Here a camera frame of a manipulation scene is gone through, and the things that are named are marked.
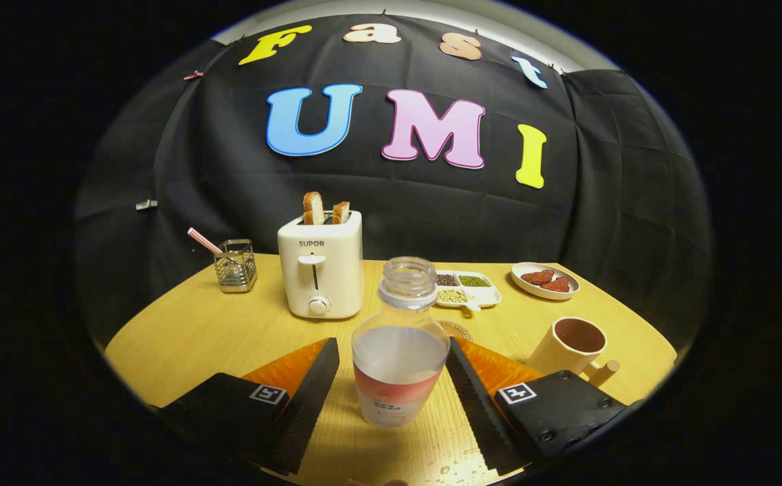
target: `orange letter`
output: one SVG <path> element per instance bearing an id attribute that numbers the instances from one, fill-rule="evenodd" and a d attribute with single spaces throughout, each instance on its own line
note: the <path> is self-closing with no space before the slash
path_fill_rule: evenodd
<path id="1" fill-rule="evenodd" d="M 523 135 L 523 162 L 515 174 L 517 181 L 534 188 L 543 188 L 542 147 L 548 138 L 541 130 L 527 124 L 518 124 L 517 129 Z"/>
<path id="2" fill-rule="evenodd" d="M 244 59 L 241 59 L 238 65 L 271 57 L 277 53 L 277 51 L 273 49 L 274 47 L 286 47 L 295 39 L 295 34 L 304 34 L 311 30 L 313 30 L 313 27 L 302 25 L 301 27 L 287 28 L 287 30 L 281 30 L 279 32 L 274 32 L 273 34 L 268 34 L 267 36 L 259 37 L 259 43 L 256 44 L 253 52 Z"/>
<path id="3" fill-rule="evenodd" d="M 464 36 L 464 34 L 454 34 L 449 32 L 443 34 L 440 49 L 447 55 L 462 57 L 469 61 L 481 59 L 481 51 L 478 49 L 481 43 L 475 37 Z"/>
<path id="4" fill-rule="evenodd" d="M 342 37 L 350 43 L 399 43 L 402 39 L 397 37 L 397 27 L 388 24 L 359 24 L 353 25 L 351 32 Z"/>

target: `wire basket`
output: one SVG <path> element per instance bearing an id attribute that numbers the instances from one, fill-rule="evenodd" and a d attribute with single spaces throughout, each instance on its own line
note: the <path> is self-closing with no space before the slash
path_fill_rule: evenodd
<path id="1" fill-rule="evenodd" d="M 214 253 L 214 268 L 220 288 L 226 293 L 250 292 L 258 277 L 252 240 L 226 240 Z"/>

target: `table surface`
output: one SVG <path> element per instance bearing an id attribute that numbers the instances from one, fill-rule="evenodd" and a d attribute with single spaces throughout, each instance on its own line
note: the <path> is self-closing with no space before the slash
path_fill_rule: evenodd
<path id="1" fill-rule="evenodd" d="M 141 400 L 162 407 L 214 373 L 246 375 L 333 336 L 338 339 L 340 367 L 301 470 L 285 477 L 287 481 L 329 486 L 344 485 L 348 478 L 376 486 L 391 479 L 446 486 L 496 482 L 500 477 L 484 466 L 444 369 L 412 424 L 383 429 L 361 418 L 351 335 L 358 323 L 379 310 L 376 287 L 384 262 L 363 264 L 363 307 L 353 317 L 336 320 L 305 319 L 289 311 L 277 255 L 256 254 L 259 277 L 253 290 L 243 294 L 221 292 L 210 265 L 132 318 L 108 344 L 105 356 Z M 621 369 L 601 390 L 626 405 L 646 397 L 674 365 L 676 351 L 650 324 L 561 265 L 549 264 L 568 271 L 580 283 L 579 292 L 563 302 L 538 298 L 517 287 L 511 264 L 435 265 L 438 270 L 480 271 L 502 293 L 502 302 L 480 312 L 435 306 L 432 316 L 461 324 L 472 341 L 518 362 L 529 357 L 557 318 L 574 316 L 597 323 L 607 335 L 609 344 L 597 362 L 618 360 Z"/>

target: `cream mug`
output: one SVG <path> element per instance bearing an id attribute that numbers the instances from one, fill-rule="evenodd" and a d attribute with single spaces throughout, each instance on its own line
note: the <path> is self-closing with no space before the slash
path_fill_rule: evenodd
<path id="1" fill-rule="evenodd" d="M 567 369 L 589 377 L 595 387 L 619 371 L 619 362 L 610 360 L 599 366 L 595 357 L 607 348 L 607 335 L 594 323 L 579 317 L 562 317 L 553 323 L 544 339 L 532 352 L 526 366 L 550 375 Z"/>

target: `straw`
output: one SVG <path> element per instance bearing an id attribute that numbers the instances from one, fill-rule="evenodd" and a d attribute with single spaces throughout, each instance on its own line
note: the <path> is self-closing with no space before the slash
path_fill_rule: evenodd
<path id="1" fill-rule="evenodd" d="M 199 244 L 201 244 L 202 246 L 208 248 L 210 251 L 212 251 L 214 253 L 222 253 L 220 248 L 217 248 L 216 246 L 214 246 L 213 243 L 208 241 L 208 239 L 206 237 L 204 237 L 203 235 L 200 235 L 199 231 L 196 231 L 193 228 L 190 228 L 190 229 L 187 230 L 187 234 L 190 235 L 190 237 L 193 240 L 199 241 Z"/>

